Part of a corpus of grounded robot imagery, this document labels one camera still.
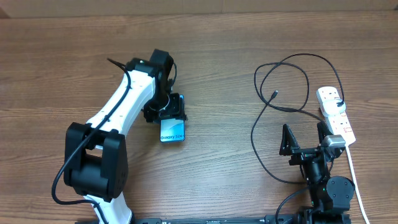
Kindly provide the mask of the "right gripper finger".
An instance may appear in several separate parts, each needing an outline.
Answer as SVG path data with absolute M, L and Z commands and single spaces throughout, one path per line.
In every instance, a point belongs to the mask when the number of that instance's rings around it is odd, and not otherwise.
M 332 132 L 328 129 L 328 126 L 323 121 L 321 121 L 317 123 L 317 130 L 319 143 L 321 145 L 330 145 L 329 135 L 332 135 Z
M 282 140 L 280 144 L 279 155 L 280 156 L 291 156 L 300 149 L 300 146 L 290 129 L 288 124 L 284 124 L 282 127 Z

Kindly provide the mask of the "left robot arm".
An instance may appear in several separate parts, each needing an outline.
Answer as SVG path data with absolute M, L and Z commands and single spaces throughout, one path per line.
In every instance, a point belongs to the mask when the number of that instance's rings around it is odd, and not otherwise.
M 52 184 L 58 181 L 83 196 L 73 204 L 88 203 L 96 213 L 94 223 L 134 223 L 123 189 L 128 178 L 126 136 L 139 114 L 160 126 L 160 141 L 185 140 L 185 100 L 172 91 L 170 72 L 177 66 L 172 56 L 155 49 L 149 60 L 133 58 L 112 62 L 123 71 L 123 79 L 107 103 L 86 123 L 72 123 L 65 137 L 65 160 Z

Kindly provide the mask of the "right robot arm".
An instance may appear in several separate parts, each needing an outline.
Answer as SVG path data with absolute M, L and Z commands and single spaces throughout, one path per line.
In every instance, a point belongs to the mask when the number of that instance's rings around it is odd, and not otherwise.
M 316 147 L 301 148 L 288 124 L 282 127 L 282 141 L 279 154 L 290 156 L 289 164 L 299 166 L 306 187 L 289 195 L 278 206 L 276 223 L 350 223 L 346 212 L 350 209 L 355 184 L 342 176 L 331 176 L 329 162 L 339 158 L 346 149 L 346 141 L 340 134 L 333 134 L 328 127 L 317 124 L 319 144 Z M 312 205 L 300 207 L 293 215 L 279 216 L 282 206 L 295 196 L 309 192 Z

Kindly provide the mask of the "blue Galaxy smartphone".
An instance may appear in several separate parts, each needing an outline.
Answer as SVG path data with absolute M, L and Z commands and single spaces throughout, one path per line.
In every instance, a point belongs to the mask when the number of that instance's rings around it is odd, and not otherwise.
M 178 142 L 185 140 L 185 121 L 166 119 L 160 122 L 160 141 Z

